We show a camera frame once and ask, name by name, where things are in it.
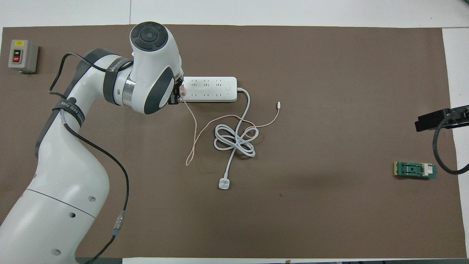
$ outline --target logo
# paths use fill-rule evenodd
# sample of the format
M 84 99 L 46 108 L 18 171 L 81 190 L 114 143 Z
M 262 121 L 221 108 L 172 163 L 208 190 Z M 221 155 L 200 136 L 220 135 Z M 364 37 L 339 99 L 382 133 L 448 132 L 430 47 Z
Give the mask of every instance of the logo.
M 76 114 L 76 117 L 81 121 L 81 123 L 83 124 L 84 122 L 84 118 L 83 118 L 83 115 L 81 114 L 81 111 L 77 108 L 77 106 L 75 105 L 71 105 L 69 103 L 66 103 L 66 102 L 62 102 L 61 105 L 67 107 L 68 109 L 72 110 L 75 114 Z
M 109 71 L 115 71 L 115 69 L 118 69 L 120 68 L 119 66 L 125 62 L 127 59 L 126 58 L 121 58 L 118 62 L 116 62 L 112 67 L 109 67 L 108 70 Z

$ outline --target robotic arm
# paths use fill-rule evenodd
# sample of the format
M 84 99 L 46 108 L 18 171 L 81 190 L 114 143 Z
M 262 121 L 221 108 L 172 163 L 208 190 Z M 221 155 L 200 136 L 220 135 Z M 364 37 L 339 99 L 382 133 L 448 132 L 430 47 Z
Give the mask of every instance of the robotic arm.
M 76 264 L 75 250 L 106 200 L 105 169 L 64 123 L 78 132 L 97 99 L 147 115 L 178 103 L 183 71 L 171 32 L 144 22 L 130 42 L 131 67 L 125 68 L 131 60 L 102 48 L 85 56 L 93 67 L 79 63 L 39 137 L 34 178 L 0 226 L 0 263 Z

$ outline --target screw hole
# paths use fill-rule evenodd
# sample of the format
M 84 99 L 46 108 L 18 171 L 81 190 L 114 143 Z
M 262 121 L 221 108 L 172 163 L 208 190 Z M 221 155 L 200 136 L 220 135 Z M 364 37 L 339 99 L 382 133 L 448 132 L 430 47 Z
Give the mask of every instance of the screw hole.
M 52 249 L 51 250 L 51 254 L 54 255 L 54 256 L 58 256 L 60 254 L 62 254 L 62 252 L 56 248 Z

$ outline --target cable connector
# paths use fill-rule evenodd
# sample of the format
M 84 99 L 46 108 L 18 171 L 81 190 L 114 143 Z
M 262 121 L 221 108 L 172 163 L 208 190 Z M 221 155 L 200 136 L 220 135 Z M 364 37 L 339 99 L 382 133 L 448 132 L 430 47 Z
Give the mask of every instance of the cable connector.
M 187 90 L 186 90 L 186 87 L 184 87 L 184 85 L 181 85 L 179 87 L 179 94 L 182 95 L 182 96 L 186 96 Z
M 221 178 L 220 181 L 218 182 L 218 188 L 222 190 L 228 190 L 228 188 L 230 188 L 230 180 L 228 180 L 227 172 L 225 172 L 225 175 L 223 176 L 223 178 Z
M 116 222 L 114 224 L 114 233 L 113 236 L 117 236 L 119 233 L 120 229 L 122 228 L 122 225 L 124 224 L 124 216 L 125 216 L 125 211 L 122 210 L 121 214 L 117 217 Z
M 456 127 L 467 126 L 469 125 L 468 109 L 469 105 L 466 105 L 451 109 L 445 108 L 423 116 L 419 116 L 418 121 L 415 122 L 415 129 L 417 132 L 436 129 L 439 123 L 452 113 L 454 114 L 447 122 L 443 124 L 442 128 L 452 129 Z

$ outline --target black clamp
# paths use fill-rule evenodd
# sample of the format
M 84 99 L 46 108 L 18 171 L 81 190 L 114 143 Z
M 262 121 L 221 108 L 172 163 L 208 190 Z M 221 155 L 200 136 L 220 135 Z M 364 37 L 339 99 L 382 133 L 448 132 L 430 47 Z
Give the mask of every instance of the black clamp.
M 444 124 L 443 127 L 446 129 L 452 129 L 456 127 L 469 125 L 469 105 L 466 105 L 451 109 L 445 108 L 423 116 L 419 116 L 418 121 L 415 122 L 415 129 L 417 130 L 417 132 L 424 130 L 433 130 L 439 125 L 441 121 L 443 121 L 446 116 L 450 115 L 455 111 L 458 111 L 460 113 L 454 114 L 453 118 L 448 120 L 447 124 Z
M 55 110 L 55 109 L 63 109 L 67 113 L 71 114 L 76 119 L 80 127 L 83 125 L 83 122 L 85 122 L 84 113 L 71 100 L 60 98 L 60 100 L 55 104 L 54 108 L 52 108 L 52 110 Z
M 179 98 L 181 94 L 179 93 L 179 87 L 182 85 L 183 77 L 176 80 L 173 86 L 173 91 L 169 96 L 168 104 L 179 104 Z

